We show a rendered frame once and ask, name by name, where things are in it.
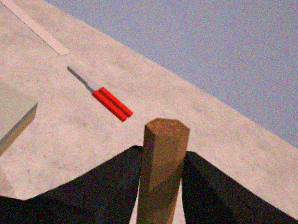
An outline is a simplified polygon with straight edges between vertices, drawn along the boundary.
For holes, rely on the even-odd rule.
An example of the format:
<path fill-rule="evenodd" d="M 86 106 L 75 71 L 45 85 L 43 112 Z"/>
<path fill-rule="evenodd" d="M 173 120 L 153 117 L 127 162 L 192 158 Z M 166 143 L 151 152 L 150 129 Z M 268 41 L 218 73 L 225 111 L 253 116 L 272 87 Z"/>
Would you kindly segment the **brown hexagonal rod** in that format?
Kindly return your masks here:
<path fill-rule="evenodd" d="M 144 124 L 137 224 L 173 224 L 189 133 L 180 120 Z"/>

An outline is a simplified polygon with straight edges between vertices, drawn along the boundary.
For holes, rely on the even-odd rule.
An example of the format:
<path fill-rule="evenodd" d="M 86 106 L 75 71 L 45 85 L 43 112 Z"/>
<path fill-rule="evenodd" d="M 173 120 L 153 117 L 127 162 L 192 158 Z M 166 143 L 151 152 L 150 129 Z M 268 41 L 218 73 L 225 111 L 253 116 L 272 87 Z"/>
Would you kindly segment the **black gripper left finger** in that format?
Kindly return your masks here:
<path fill-rule="evenodd" d="M 0 224 L 129 224 L 138 197 L 140 145 L 27 200 L 0 196 Z"/>

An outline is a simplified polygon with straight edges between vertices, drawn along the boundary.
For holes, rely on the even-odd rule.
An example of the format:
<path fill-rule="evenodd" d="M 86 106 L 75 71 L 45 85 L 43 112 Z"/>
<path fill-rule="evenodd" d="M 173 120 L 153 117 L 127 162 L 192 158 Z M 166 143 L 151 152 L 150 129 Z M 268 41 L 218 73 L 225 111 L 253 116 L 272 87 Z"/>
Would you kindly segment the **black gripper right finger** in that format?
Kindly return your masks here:
<path fill-rule="evenodd" d="M 298 224 L 196 152 L 186 151 L 181 180 L 185 224 Z"/>

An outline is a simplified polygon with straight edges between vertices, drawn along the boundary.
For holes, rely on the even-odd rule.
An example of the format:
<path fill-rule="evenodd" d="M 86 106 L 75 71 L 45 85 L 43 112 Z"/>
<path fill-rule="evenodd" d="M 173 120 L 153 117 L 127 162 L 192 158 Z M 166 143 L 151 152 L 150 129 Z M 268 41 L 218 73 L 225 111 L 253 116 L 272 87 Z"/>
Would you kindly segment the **red-handled awl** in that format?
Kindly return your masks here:
<path fill-rule="evenodd" d="M 88 91 L 92 92 L 92 95 L 96 97 L 100 103 L 104 104 L 110 112 L 113 112 L 114 116 L 116 116 L 121 123 L 126 117 L 132 115 L 133 112 L 126 108 L 121 101 L 118 101 L 112 92 L 109 92 L 105 87 L 100 87 L 100 85 L 94 83 L 94 81 L 90 80 L 88 76 L 85 76 L 76 65 L 69 64 L 67 69 L 76 76 L 78 81 L 81 81 L 81 83 L 85 85 L 85 88 L 88 89 Z"/>

